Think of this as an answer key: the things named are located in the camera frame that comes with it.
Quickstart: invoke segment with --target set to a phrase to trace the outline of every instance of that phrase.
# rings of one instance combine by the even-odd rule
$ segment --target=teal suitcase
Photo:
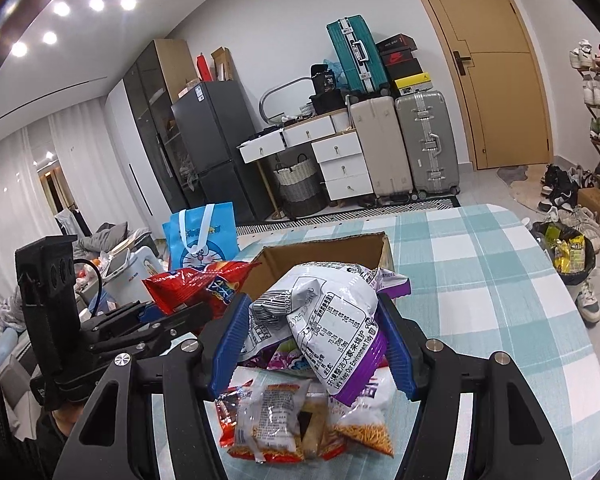
[[[349,87],[365,94],[389,88],[378,48],[362,16],[342,18],[327,25]]]

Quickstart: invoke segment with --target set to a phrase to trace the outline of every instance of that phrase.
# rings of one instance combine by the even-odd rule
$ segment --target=curtain
[[[146,227],[113,151],[104,111],[92,99],[49,115],[58,161],[92,232],[105,222]]]
[[[59,234],[23,128],[0,142],[0,302],[16,287],[15,251]]]

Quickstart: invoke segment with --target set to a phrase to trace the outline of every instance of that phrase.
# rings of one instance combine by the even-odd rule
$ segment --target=desk leg
[[[269,199],[273,204],[273,209],[275,213],[273,213],[274,220],[280,220],[282,218],[282,214],[280,213],[280,209],[278,209],[278,204],[276,204],[276,199],[273,197],[273,192],[271,191],[271,186],[269,185],[269,181],[267,180],[267,175],[264,173],[262,169],[262,165],[260,163],[260,159],[256,160],[256,165],[258,166],[258,171],[260,172],[260,176],[262,177],[262,181],[264,182],[264,187],[267,188],[267,193],[269,195]]]

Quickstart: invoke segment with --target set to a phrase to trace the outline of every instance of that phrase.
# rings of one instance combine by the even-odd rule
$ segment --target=gray suitcase
[[[395,108],[419,198],[427,193],[458,194],[458,156],[443,95],[437,90],[416,92],[400,97]]]
[[[413,181],[394,99],[369,99],[351,105],[350,111],[376,196],[409,196]]]

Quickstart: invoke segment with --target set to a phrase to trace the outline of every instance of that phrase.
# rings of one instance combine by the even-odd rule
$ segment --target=white ceiling
[[[53,13],[58,1],[71,13]],[[125,11],[120,0],[104,0],[105,9],[94,12],[89,0],[53,0],[20,39],[29,48],[24,57],[9,55],[0,69],[0,117],[50,92],[76,86],[28,104],[0,119],[0,140],[11,132],[67,106],[107,94],[145,46],[164,38],[205,0],[137,0]],[[58,42],[47,45],[47,31]]]

